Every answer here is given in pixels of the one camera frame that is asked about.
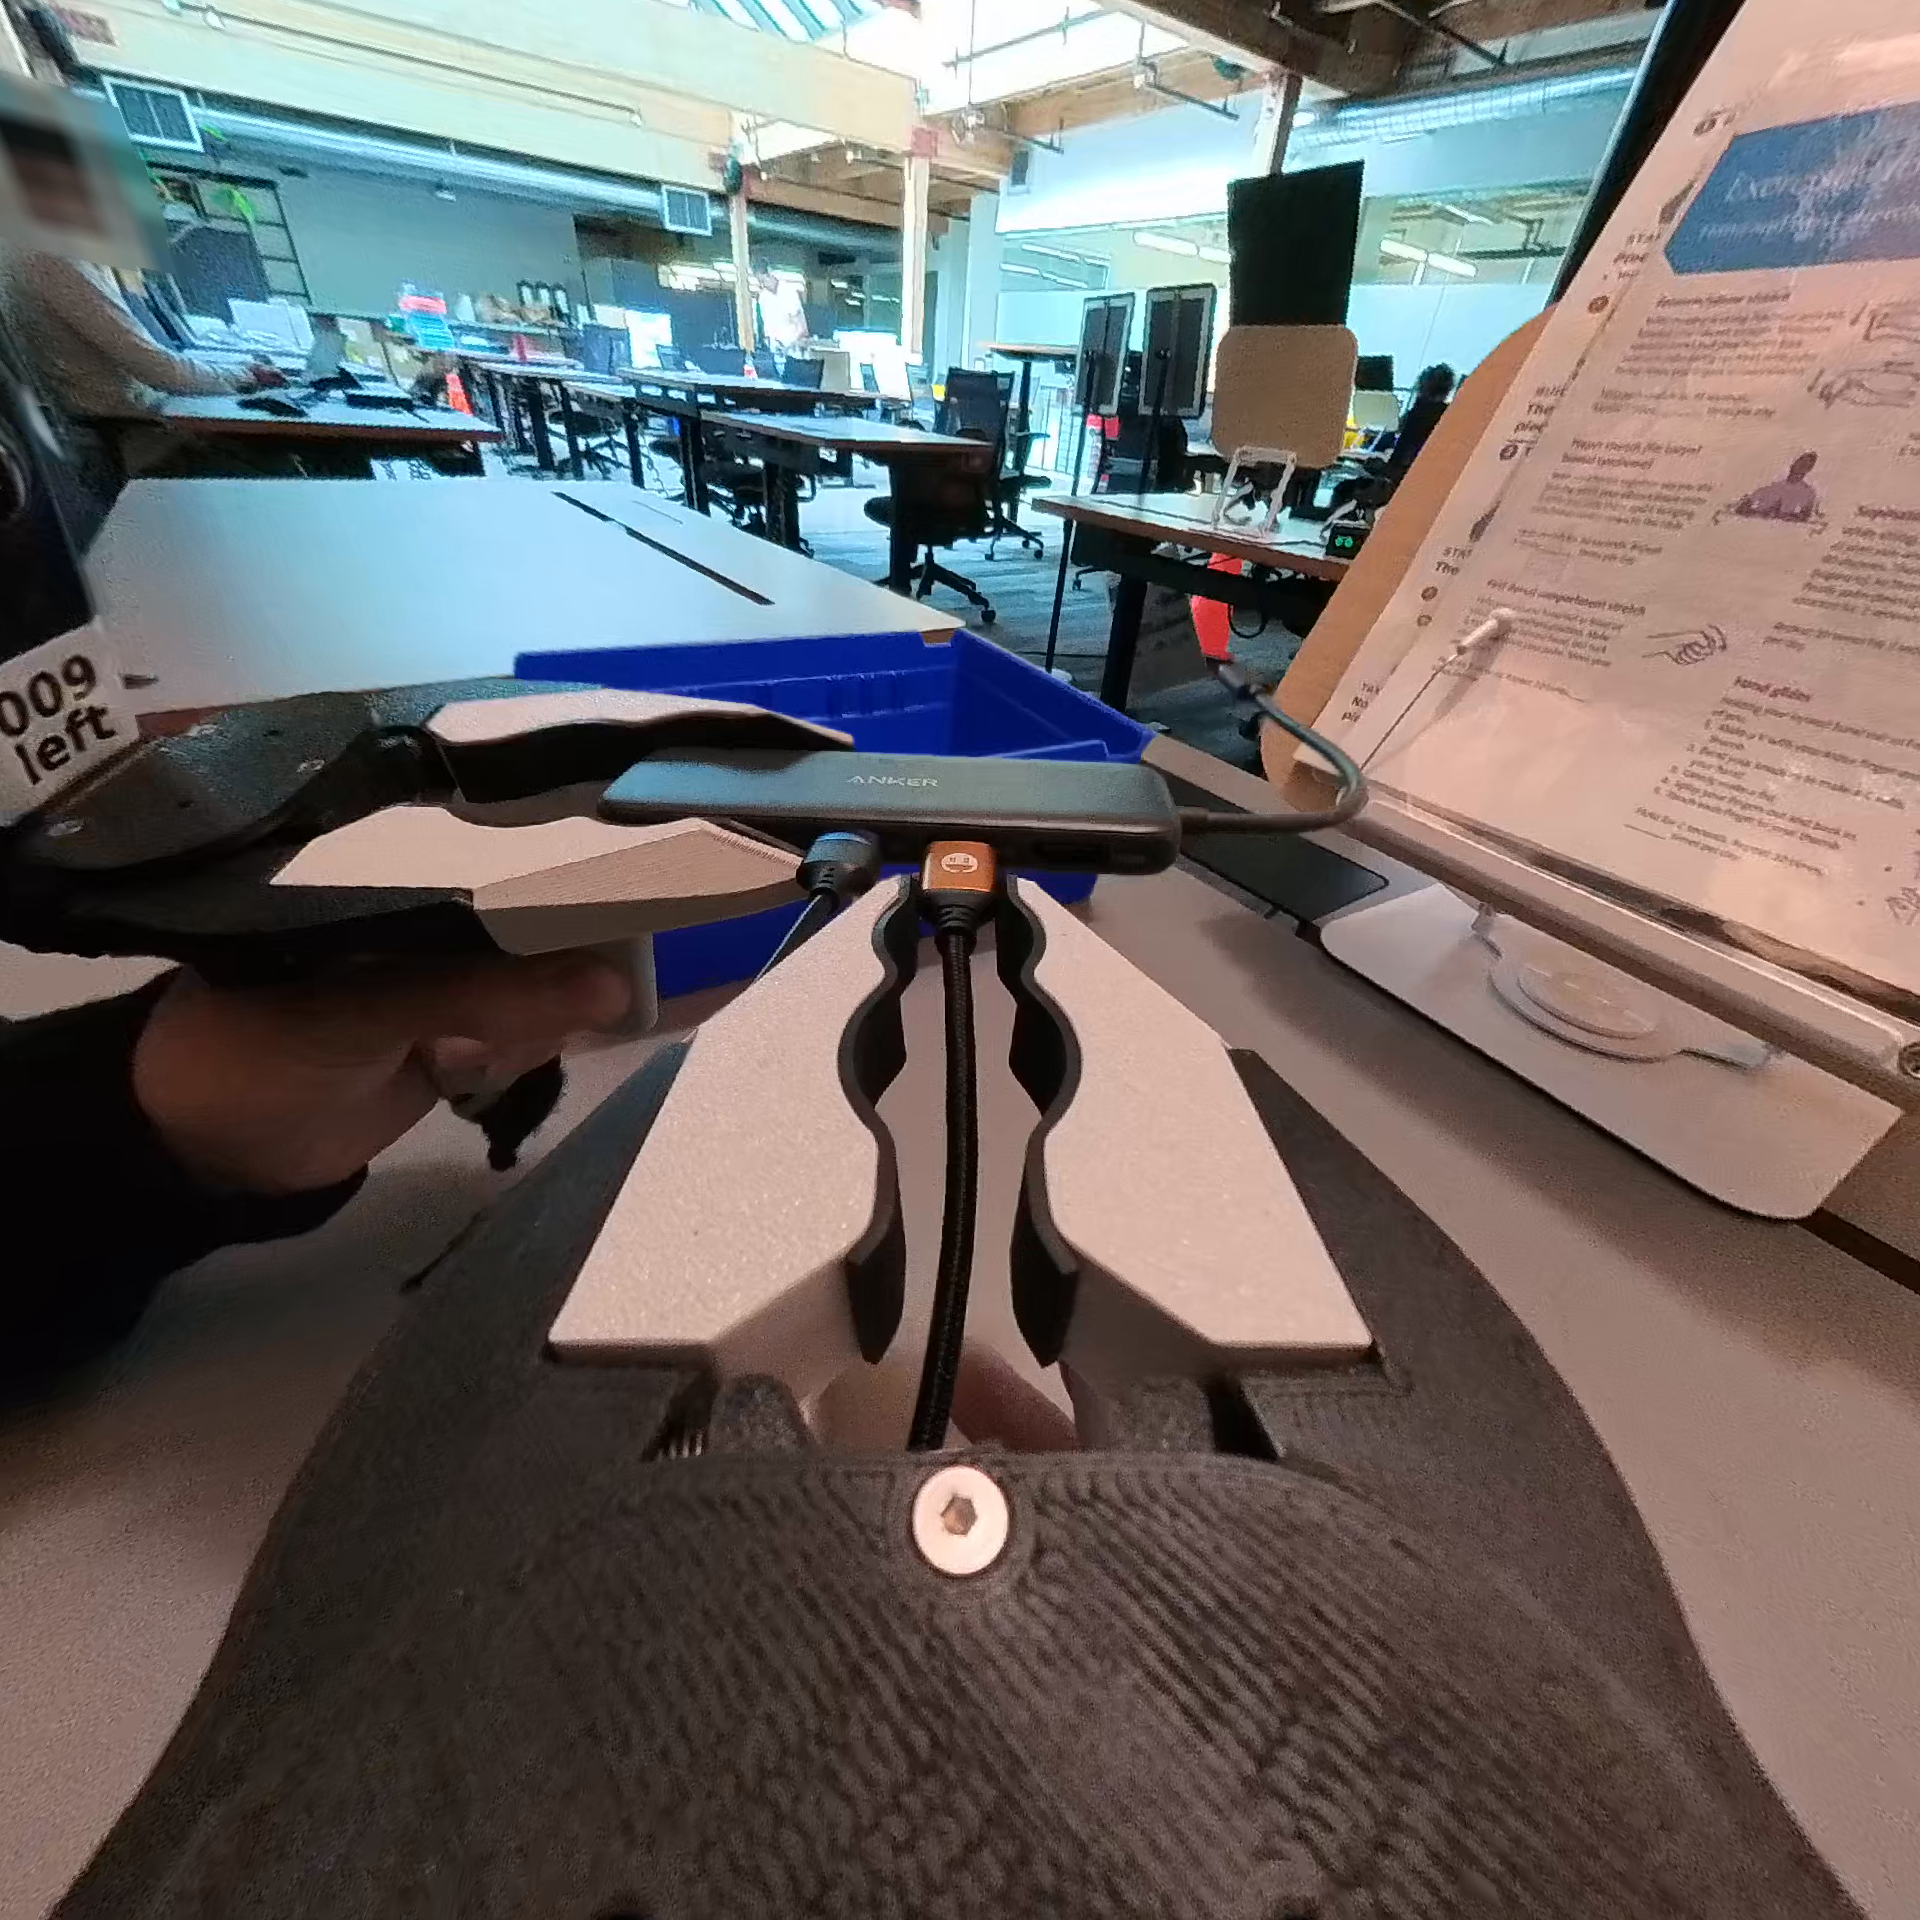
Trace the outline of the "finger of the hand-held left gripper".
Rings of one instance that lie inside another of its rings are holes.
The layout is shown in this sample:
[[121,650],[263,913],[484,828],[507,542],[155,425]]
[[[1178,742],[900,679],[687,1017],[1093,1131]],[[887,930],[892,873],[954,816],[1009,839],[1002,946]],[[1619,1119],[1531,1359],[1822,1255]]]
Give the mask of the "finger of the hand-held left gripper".
[[593,952],[625,974],[630,1041],[658,1022],[653,937],[801,900],[801,854],[709,820],[565,818],[484,825],[443,807],[390,807],[298,850],[271,887],[451,892],[505,953]]
[[851,752],[852,737],[753,705],[573,688],[443,705],[422,721],[465,802],[527,802],[598,785],[651,758]]

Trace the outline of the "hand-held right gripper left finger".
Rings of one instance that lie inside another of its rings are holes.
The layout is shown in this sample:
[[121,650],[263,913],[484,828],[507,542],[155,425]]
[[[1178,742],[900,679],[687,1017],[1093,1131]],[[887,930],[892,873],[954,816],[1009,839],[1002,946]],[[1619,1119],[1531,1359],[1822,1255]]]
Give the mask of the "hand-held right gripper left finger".
[[905,1219],[879,1100],[918,950],[913,882],[879,880],[700,1030],[549,1331],[558,1360],[806,1401],[889,1354]]

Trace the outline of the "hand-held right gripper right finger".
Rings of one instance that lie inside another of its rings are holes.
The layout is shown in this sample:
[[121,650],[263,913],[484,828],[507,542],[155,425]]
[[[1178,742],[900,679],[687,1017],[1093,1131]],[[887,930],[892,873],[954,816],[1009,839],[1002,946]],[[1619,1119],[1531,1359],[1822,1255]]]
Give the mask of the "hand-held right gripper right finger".
[[1004,899],[1033,1107],[1011,1290],[1091,1446],[1206,1446],[1250,1379],[1333,1386],[1377,1337],[1230,1044],[1029,880]]

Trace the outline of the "blue plastic bin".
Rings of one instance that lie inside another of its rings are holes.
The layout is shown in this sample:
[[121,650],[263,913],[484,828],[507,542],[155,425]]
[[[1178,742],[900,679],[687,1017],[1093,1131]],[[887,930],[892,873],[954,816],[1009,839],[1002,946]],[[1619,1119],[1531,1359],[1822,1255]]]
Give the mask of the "blue plastic bin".
[[1149,730],[966,631],[677,641],[540,650],[521,681],[748,705],[845,731],[860,752],[1027,761],[1140,761]]

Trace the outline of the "black usb hub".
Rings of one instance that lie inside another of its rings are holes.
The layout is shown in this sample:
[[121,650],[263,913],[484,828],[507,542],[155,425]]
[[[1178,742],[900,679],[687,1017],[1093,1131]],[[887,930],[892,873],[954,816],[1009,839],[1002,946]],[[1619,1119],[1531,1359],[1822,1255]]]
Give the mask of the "black usb hub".
[[1166,782],[1133,761],[711,750],[641,760],[594,811],[607,825],[733,825],[790,848],[865,833],[892,864],[980,843],[1020,873],[1163,873],[1185,843]]

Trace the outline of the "person's left forearm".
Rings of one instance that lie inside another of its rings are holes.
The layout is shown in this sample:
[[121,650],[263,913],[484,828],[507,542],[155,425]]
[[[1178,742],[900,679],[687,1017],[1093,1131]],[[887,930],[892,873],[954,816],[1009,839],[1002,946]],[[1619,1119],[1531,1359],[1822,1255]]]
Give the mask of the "person's left forearm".
[[174,1273],[236,1243],[329,1224],[367,1167],[294,1194],[206,1185],[139,1110],[135,1050],[166,977],[23,1022],[2,1039],[2,1407],[102,1360]]

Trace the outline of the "person's left hand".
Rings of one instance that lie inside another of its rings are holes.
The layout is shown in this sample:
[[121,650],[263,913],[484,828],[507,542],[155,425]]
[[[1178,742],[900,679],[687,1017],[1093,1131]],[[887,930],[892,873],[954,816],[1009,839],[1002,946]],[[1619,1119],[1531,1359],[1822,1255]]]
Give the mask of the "person's left hand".
[[630,1010],[630,978],[593,952],[393,958],[246,990],[179,974],[138,1036],[130,1086],[201,1182],[311,1194],[438,1107],[482,1111]]

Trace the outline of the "wooden document stand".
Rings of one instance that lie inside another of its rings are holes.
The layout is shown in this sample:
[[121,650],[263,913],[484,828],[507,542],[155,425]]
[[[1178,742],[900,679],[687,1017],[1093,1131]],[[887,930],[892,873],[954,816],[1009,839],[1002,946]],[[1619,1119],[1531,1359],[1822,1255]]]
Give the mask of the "wooden document stand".
[[1547,870],[1361,768],[1374,796],[1350,838],[1411,878],[1324,918],[1324,953],[1684,1185],[1809,1217],[1916,1113],[1916,1012]]

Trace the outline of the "black office chair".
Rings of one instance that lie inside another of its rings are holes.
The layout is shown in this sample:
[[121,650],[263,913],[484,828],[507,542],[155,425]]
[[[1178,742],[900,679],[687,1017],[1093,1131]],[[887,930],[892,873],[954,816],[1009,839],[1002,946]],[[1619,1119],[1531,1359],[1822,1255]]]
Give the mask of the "black office chair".
[[885,463],[887,496],[866,506],[870,521],[887,531],[887,577],[894,592],[917,602],[934,591],[961,595],[975,625],[993,628],[993,600],[963,572],[945,563],[961,544],[996,551],[1002,538],[1033,539],[1014,528],[1022,476],[1011,459],[1023,454],[1029,438],[1014,431],[1014,394],[1009,375],[948,370],[934,425],[923,441],[946,448],[902,451]]

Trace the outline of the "wooden top desk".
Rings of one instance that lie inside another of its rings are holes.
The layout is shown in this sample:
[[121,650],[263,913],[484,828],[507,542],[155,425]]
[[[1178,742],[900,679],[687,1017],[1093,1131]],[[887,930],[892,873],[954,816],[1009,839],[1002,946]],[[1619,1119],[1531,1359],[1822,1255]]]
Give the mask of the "wooden top desk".
[[1147,558],[1162,547],[1175,547],[1191,555],[1231,558],[1329,583],[1339,583],[1353,567],[1353,558],[1330,555],[1321,538],[1283,539],[1247,523],[1214,521],[1205,496],[1047,495],[1036,502],[1036,511],[1074,528],[1095,528],[1131,548],[1140,547]]

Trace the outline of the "black standing panel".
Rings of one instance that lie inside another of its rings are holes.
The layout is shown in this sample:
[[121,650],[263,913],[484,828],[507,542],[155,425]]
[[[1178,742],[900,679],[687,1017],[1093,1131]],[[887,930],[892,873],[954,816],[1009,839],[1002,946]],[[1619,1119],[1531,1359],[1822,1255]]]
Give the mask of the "black standing panel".
[[1084,303],[1071,384],[1071,410],[1079,416],[1111,419],[1117,414],[1133,319],[1133,292],[1093,295]]
[[1157,286],[1142,295],[1138,411],[1151,419],[1201,419],[1210,398],[1217,286]]

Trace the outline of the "laminated exercise sheet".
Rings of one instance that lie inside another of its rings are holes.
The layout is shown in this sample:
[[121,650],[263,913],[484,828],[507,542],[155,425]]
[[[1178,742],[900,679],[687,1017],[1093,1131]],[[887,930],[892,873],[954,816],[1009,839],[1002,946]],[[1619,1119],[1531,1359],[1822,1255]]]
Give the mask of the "laminated exercise sheet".
[[1916,62],[1695,139],[1350,746],[1383,793],[1916,1012]]

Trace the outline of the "cork board document stand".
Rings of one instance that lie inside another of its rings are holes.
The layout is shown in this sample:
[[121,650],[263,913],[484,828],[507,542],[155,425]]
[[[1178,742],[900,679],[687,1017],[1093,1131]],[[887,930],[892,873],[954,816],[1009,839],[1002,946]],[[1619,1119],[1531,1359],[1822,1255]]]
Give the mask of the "cork board document stand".
[[1212,441],[1228,459],[1214,521],[1269,479],[1278,532],[1299,471],[1339,454],[1358,374],[1349,324],[1362,163],[1230,184],[1230,323],[1217,348]]

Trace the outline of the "black pole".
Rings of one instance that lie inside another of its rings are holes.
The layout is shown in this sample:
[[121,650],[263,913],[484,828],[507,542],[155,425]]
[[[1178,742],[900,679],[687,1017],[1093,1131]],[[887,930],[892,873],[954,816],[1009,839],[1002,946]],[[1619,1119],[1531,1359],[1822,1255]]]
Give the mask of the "black pole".
[[1671,127],[1701,115],[1710,128],[1716,127],[1721,110],[1703,107],[1695,86],[1742,10],[1742,3],[1669,3],[1660,10],[1551,284],[1550,307],[1611,298],[1649,264],[1665,216],[1679,207],[1677,191],[1699,143],[1699,136],[1671,132]]

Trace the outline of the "white instruction sheet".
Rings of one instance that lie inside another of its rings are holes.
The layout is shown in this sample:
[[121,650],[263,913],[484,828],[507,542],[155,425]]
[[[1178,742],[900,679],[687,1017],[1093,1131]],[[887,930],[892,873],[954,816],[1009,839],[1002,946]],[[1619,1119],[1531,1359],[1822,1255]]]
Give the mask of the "white instruction sheet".
[[1388,684],[1420,641],[1446,631],[1442,615],[1461,600],[1470,564],[1495,551],[1500,511],[1518,502],[1530,466],[1545,463],[1538,446],[1550,425],[1573,420],[1577,377],[1595,368],[1610,336],[1625,335],[1625,303],[1650,290],[1737,138],[1777,121],[1794,83],[1833,94],[1842,110],[1865,107],[1874,79],[1892,75],[1902,99],[1916,90],[1916,3],[1742,7],[1695,86],[1699,103],[1718,107],[1716,127],[1706,115],[1671,127],[1699,143],[1649,264],[1617,295],[1545,307],[1476,366],[1287,673],[1294,714],[1334,743],[1350,748],[1370,714],[1385,721]]

